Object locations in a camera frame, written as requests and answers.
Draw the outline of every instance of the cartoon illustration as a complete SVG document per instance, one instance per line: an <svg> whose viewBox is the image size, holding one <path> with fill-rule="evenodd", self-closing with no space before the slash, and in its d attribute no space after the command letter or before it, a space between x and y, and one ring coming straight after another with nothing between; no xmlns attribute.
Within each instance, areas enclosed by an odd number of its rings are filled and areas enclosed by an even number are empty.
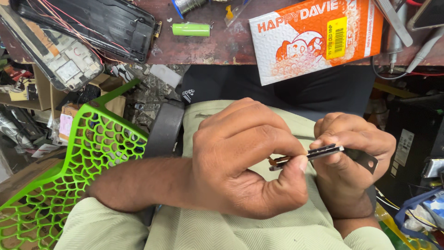
<svg viewBox="0 0 444 250"><path fill-rule="evenodd" d="M316 31L306 31L299 34L293 42L284 41L276 52L276 61L295 59L303 56L316 58L319 61L325 52L325 38Z"/></svg>
<svg viewBox="0 0 444 250"><path fill-rule="evenodd" d="M299 34L292 42L283 41L276 51L276 63L273 75L283 75L285 78L314 71L325 66L325 38L316 31L306 31Z"/></svg>

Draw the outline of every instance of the green battery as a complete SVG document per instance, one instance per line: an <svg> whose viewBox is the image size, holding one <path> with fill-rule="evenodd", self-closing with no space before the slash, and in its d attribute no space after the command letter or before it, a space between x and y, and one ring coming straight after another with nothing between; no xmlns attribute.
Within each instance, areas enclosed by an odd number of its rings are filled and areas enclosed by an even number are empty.
<svg viewBox="0 0 444 250"><path fill-rule="evenodd" d="M175 36L210 36L209 24L173 24Z"/></svg>

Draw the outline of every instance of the barcode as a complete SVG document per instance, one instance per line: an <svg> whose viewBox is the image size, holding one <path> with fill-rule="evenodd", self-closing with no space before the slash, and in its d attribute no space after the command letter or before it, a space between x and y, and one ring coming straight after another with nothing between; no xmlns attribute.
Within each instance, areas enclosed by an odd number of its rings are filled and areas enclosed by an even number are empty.
<svg viewBox="0 0 444 250"><path fill-rule="evenodd" d="M344 28L339 28L335 33L334 52L338 53L342 51L342 45L344 44Z"/></svg>

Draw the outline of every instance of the forearm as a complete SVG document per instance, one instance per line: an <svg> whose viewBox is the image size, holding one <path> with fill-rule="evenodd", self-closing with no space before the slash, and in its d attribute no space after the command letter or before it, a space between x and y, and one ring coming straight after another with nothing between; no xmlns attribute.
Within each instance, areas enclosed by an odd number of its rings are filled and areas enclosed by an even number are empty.
<svg viewBox="0 0 444 250"><path fill-rule="evenodd" d="M352 189L316 178L319 194L333 219L366 218L373 215L373 205L365 190Z"/></svg>
<svg viewBox="0 0 444 250"><path fill-rule="evenodd" d="M190 158L127 161L105 171L88 192L120 212L137 212L153 204L189 207L191 171Z"/></svg>
<svg viewBox="0 0 444 250"><path fill-rule="evenodd" d="M371 226L381 230L378 221L373 215L359 219L333 219L333 226L338 230L343 239L354 230L365 226Z"/></svg>

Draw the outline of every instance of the yellow label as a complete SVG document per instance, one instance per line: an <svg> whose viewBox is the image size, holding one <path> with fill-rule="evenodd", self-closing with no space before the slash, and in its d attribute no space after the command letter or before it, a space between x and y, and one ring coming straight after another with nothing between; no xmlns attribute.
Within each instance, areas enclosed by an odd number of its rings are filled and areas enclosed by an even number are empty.
<svg viewBox="0 0 444 250"><path fill-rule="evenodd" d="M347 17L327 23L327 60L345 55L347 43Z"/></svg>

